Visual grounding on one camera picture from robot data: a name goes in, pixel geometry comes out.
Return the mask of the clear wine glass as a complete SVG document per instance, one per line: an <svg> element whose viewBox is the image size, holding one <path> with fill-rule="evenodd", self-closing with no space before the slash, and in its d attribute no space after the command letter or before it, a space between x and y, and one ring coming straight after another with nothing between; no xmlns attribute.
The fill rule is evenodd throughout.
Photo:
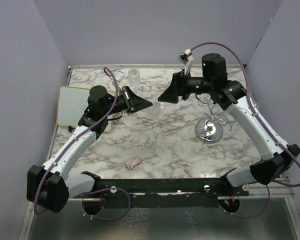
<svg viewBox="0 0 300 240"><path fill-rule="evenodd" d="M146 117L150 120L156 120L164 109L163 102L154 102L153 105L146 109Z"/></svg>
<svg viewBox="0 0 300 240"><path fill-rule="evenodd" d="M136 87L141 83L141 76L138 69L130 69L127 77L128 83L132 87Z"/></svg>

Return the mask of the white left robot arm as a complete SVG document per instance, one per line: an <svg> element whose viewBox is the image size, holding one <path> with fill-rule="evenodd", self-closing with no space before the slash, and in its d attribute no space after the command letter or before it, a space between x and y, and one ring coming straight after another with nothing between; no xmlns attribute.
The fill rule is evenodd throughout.
<svg viewBox="0 0 300 240"><path fill-rule="evenodd" d="M27 173L26 198L38 207L53 213L60 212L68 199L81 194L93 198L101 190L99 177L87 171L68 179L68 174L81 155L103 134L108 116L119 112L136 113L153 106L153 103L137 96L125 86L120 94L108 93L104 86L90 89L88 106L78 121L78 126L60 150L42 166L33 165Z"/></svg>

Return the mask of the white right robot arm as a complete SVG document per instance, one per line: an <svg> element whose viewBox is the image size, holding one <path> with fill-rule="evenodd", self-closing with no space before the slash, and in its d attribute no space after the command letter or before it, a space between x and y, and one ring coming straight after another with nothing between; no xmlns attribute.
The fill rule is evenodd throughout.
<svg viewBox="0 0 300 240"><path fill-rule="evenodd" d="M260 161L224 174L220 191L230 196L244 184L269 184L291 167L300 148L297 144L288 144L275 133L253 105L246 88L240 82L228 79L224 57L209 53L201 58L201 63L201 77L192 77L186 69L174 73L158 101L176 104L179 99L187 100L191 94L209 94L215 104L239 123L260 155Z"/></svg>

